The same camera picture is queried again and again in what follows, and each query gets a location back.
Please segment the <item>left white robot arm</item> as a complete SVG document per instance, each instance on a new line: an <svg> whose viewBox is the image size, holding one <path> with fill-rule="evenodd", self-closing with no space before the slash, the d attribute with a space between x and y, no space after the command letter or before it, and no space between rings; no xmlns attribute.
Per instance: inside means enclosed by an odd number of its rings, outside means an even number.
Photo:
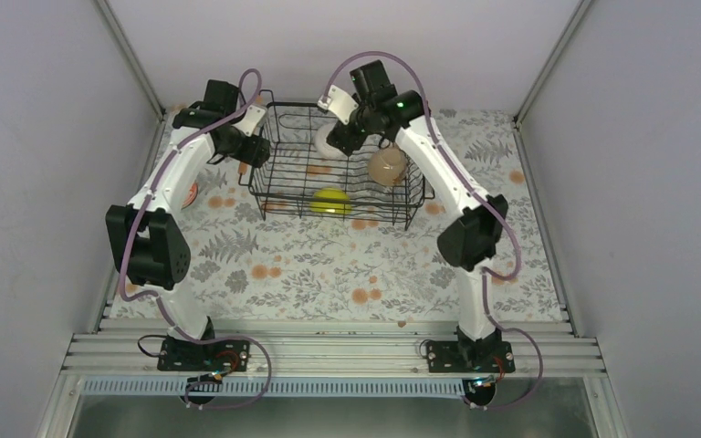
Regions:
<svg viewBox="0 0 701 438"><path fill-rule="evenodd" d="M197 370L217 357L214 327L182 283L190 271L191 248L176 215L199 172L231 158L253 168L270 157L270 143L256 134L266 111L254 99L241 100L239 87L209 80L203 99L173 120L169 145L142 188L125 205L105 215L110 248L121 284L142 286L125 301L152 298L169 325L158 358Z"/></svg>

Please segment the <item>yellow-green bowl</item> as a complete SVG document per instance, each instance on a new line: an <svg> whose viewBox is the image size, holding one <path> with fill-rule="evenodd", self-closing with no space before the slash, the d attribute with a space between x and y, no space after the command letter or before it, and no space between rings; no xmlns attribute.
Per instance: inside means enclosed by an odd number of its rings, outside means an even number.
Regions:
<svg viewBox="0 0 701 438"><path fill-rule="evenodd" d="M352 212L352 204L350 197L341 189L327 187L313 194L309 210L316 214L345 215Z"/></svg>

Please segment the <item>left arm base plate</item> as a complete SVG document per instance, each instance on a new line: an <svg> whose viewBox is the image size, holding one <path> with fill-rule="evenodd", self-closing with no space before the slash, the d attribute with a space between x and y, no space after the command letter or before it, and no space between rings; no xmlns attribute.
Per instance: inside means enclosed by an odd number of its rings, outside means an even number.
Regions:
<svg viewBox="0 0 701 438"><path fill-rule="evenodd" d="M162 343L157 370L201 373L246 371L250 347L249 341L239 339L198 345L168 338Z"/></svg>

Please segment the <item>pink patterned bowl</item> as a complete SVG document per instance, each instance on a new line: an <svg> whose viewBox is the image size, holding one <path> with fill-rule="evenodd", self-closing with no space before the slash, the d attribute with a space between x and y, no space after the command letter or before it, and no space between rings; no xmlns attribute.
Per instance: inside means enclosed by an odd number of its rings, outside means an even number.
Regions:
<svg viewBox="0 0 701 438"><path fill-rule="evenodd" d="M183 201L182 208L187 208L194 203L198 195L198 184L194 182L189 189L189 193Z"/></svg>

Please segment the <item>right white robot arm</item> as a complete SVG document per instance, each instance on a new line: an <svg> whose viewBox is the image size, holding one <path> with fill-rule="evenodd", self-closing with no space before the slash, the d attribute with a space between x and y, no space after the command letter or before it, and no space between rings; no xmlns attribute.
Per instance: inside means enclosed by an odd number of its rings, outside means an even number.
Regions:
<svg viewBox="0 0 701 438"><path fill-rule="evenodd" d="M444 261L459 271L457 339L436 356L454 370L502 370L502 361L512 352L491 311L489 280L513 279L521 268L520 255L515 256L513 269L506 275L491 267L502 235L519 249L506 220L507 199L482 187L455 156L436 126L421 80L414 82L414 90L398 92L382 63L386 53L370 51L367 55L372 61L350 73L354 92L335 83L351 63L346 59L319 97L319 107L337 120L324 141L352 155L369 136L379 135L417 165L444 205L449 221L437 238L437 249Z"/></svg>

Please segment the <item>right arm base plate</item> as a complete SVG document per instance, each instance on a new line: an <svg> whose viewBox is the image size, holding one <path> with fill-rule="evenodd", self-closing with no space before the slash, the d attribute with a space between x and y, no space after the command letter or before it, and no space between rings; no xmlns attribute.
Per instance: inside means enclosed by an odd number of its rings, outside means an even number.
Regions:
<svg viewBox="0 0 701 438"><path fill-rule="evenodd" d="M431 373L514 373L517 368L511 344L506 341L427 340L424 347Z"/></svg>

